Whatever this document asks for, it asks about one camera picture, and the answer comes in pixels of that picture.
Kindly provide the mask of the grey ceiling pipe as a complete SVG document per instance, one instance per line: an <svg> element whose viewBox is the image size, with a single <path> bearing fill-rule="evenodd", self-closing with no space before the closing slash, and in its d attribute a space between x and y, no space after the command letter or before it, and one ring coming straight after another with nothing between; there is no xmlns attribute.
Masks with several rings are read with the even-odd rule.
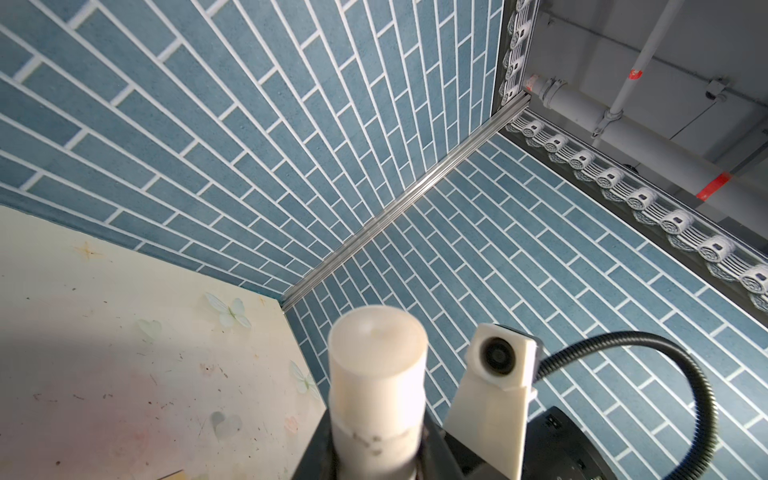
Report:
<svg viewBox="0 0 768 480"><path fill-rule="evenodd" d="M530 76L523 88L543 105L585 130L602 126L607 106L560 79ZM620 117L603 125L600 138L697 199L754 232L767 235L767 191L731 175L703 157L639 123Z"/></svg>

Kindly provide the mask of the white LED light strip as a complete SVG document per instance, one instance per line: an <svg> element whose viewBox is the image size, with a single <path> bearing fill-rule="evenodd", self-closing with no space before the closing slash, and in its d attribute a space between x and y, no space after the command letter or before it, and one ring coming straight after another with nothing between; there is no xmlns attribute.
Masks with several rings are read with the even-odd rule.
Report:
<svg viewBox="0 0 768 480"><path fill-rule="evenodd" d="M518 1L512 9L503 58L505 80L499 88L502 106L522 92L537 97L523 84L530 77L524 69L538 7L536 1ZM592 132L600 138L603 125L620 117L614 109L606 110L602 126ZM522 135L528 145L544 149L552 162L564 165L577 180L594 183L607 200L631 209L638 222L659 228L673 247L697 254L714 277L738 284L756 308L767 309L765 254L529 108L506 128Z"/></svg>

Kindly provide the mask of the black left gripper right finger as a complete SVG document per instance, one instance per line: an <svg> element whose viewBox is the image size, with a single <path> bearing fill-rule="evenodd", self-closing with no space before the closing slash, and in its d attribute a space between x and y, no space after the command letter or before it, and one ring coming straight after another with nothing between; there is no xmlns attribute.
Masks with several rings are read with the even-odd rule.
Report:
<svg viewBox="0 0 768 480"><path fill-rule="evenodd" d="M426 410L417 452L416 478L420 480L461 480L464 474L441 430Z"/></svg>

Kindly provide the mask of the aluminium right corner post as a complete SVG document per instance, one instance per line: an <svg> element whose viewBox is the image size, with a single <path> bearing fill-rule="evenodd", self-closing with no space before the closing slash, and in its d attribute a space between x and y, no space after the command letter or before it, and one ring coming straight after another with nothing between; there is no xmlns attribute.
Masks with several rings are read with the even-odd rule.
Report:
<svg viewBox="0 0 768 480"><path fill-rule="evenodd" d="M313 290L329 275L342 266L350 257L363 249L377 235L384 231L400 215L411 208L427 191L442 181L460 163L499 133L530 104L531 95L525 92L515 95L506 105L452 149L447 156L430 167L426 173L407 187L404 192L388 204L378 215L365 223L361 230L351 236L338 250L329 255L317 268L291 287L281 298L280 307L284 313L293 308L299 300Z"/></svg>

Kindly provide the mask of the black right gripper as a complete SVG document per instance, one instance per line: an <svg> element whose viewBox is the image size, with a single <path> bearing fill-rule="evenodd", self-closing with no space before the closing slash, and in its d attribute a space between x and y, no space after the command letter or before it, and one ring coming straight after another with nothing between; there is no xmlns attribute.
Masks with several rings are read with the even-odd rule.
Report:
<svg viewBox="0 0 768 480"><path fill-rule="evenodd" d="M527 424L521 478L615 480L617 476L580 427L553 406Z"/></svg>

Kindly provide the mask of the white glue stick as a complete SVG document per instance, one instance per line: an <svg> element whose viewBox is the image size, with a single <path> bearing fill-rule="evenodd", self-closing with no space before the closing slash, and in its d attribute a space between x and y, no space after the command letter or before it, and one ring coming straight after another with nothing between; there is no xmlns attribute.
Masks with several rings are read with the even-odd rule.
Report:
<svg viewBox="0 0 768 480"><path fill-rule="evenodd" d="M340 479L413 479L426 409L426 331L384 305L342 315L328 337Z"/></svg>

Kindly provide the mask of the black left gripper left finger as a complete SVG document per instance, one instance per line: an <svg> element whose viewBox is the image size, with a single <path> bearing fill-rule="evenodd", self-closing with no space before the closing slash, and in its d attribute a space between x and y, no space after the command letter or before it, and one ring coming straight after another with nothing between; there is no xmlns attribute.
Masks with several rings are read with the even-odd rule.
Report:
<svg viewBox="0 0 768 480"><path fill-rule="evenodd" d="M336 479L336 453L332 437L332 422L329 410L324 412L319 421L291 479Z"/></svg>

